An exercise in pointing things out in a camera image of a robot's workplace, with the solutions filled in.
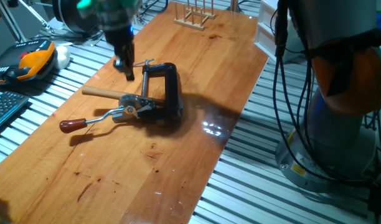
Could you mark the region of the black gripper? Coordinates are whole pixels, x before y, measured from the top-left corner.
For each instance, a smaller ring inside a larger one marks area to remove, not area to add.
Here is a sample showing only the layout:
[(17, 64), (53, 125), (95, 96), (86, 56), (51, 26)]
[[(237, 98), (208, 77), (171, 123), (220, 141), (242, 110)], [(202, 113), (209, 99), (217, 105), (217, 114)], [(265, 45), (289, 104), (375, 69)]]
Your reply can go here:
[(105, 30), (106, 41), (114, 47), (116, 59), (113, 66), (123, 70), (127, 81), (134, 80), (134, 32), (133, 26), (124, 26), (116, 30)]

